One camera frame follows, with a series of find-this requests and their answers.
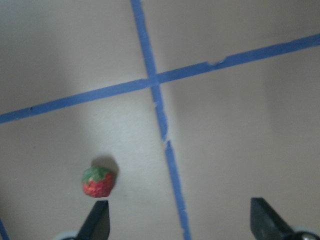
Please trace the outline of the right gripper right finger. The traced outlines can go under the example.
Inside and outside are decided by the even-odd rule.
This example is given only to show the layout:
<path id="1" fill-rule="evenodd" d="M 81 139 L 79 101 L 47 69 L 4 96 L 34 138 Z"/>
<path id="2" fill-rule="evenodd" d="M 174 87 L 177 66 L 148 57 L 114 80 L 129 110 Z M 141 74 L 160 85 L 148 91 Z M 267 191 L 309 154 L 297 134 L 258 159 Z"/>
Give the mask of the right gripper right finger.
<path id="1" fill-rule="evenodd" d="M 262 197 L 250 200 L 250 230 L 256 240 L 318 240 L 310 230 L 295 230 Z"/>

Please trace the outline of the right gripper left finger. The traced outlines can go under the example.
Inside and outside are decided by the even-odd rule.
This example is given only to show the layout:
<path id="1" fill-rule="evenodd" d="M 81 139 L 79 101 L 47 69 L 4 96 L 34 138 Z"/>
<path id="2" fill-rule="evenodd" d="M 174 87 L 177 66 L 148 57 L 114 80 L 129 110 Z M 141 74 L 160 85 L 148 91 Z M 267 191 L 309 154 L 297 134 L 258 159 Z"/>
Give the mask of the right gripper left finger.
<path id="1" fill-rule="evenodd" d="M 54 240 L 108 240 L 111 232 L 108 200 L 96 201 L 79 231 L 59 233 Z"/>

